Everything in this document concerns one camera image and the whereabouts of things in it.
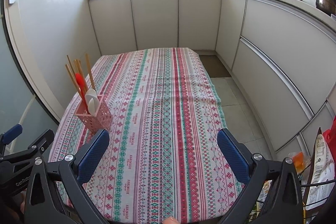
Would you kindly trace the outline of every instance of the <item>silver screw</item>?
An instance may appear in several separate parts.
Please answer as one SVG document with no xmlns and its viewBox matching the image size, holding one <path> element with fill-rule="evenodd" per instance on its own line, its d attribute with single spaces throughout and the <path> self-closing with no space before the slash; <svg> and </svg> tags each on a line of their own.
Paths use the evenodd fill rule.
<svg viewBox="0 0 336 224">
<path fill-rule="evenodd" d="M 66 155 L 64 159 L 65 161 L 71 161 L 73 158 L 74 158 L 73 155 Z"/>
<path fill-rule="evenodd" d="M 42 160 L 41 159 L 37 159 L 37 160 L 35 160 L 35 164 L 36 165 L 40 165 L 42 163 Z"/>
<path fill-rule="evenodd" d="M 286 162 L 287 162 L 288 164 L 292 164 L 292 163 L 293 163 L 293 160 L 292 160 L 291 158 L 286 158 Z"/>
<path fill-rule="evenodd" d="M 254 154 L 253 157 L 255 160 L 261 160 L 263 158 L 259 153 Z"/>
</svg>

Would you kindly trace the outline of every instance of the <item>red bag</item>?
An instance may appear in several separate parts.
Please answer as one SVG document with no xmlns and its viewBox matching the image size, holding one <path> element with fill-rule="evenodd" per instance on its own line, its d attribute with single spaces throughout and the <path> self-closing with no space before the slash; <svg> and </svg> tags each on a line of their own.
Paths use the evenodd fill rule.
<svg viewBox="0 0 336 224">
<path fill-rule="evenodd" d="M 336 162 L 336 116 L 331 129 L 327 129 L 322 135 L 329 146 L 334 161 Z"/>
</svg>

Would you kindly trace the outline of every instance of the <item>tablecloth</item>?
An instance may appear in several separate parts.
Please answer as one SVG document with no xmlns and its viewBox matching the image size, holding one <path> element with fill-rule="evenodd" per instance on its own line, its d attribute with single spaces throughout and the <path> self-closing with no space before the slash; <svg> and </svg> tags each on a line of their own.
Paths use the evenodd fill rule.
<svg viewBox="0 0 336 224">
<path fill-rule="evenodd" d="M 102 56 L 92 70 L 113 118 L 110 145 L 83 187 L 105 218 L 159 224 L 168 216 L 189 223 L 225 214 L 241 184 L 217 146 L 226 123 L 199 56 L 156 48 Z M 79 102 L 76 94 L 49 161 L 75 154 L 89 138 L 74 115 Z"/>
</svg>

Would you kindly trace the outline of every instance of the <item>pink utensil holder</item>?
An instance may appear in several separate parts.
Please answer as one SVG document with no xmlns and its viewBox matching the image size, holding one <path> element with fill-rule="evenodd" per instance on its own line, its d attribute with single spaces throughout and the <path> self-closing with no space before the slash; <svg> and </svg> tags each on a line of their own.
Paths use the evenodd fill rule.
<svg viewBox="0 0 336 224">
<path fill-rule="evenodd" d="M 101 128 L 109 131 L 112 121 L 112 115 L 104 100 L 104 95 L 98 95 L 98 100 L 99 106 L 94 116 L 87 112 L 83 100 L 81 100 L 75 112 L 75 115 L 93 134 L 96 134 Z"/>
</svg>

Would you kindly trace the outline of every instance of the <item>white spoon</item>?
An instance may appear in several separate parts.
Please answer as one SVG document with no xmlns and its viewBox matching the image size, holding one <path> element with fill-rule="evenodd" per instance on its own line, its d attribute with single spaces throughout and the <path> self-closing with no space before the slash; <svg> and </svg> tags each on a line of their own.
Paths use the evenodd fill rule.
<svg viewBox="0 0 336 224">
<path fill-rule="evenodd" d="M 93 99 L 89 101 L 89 103 L 87 104 L 87 108 L 92 116 L 96 114 L 95 101 Z"/>
<path fill-rule="evenodd" d="M 99 100 L 97 92 L 94 89 L 89 89 L 85 94 L 85 101 L 89 105 L 90 100 L 93 99 L 95 109 L 98 109 Z"/>
</svg>

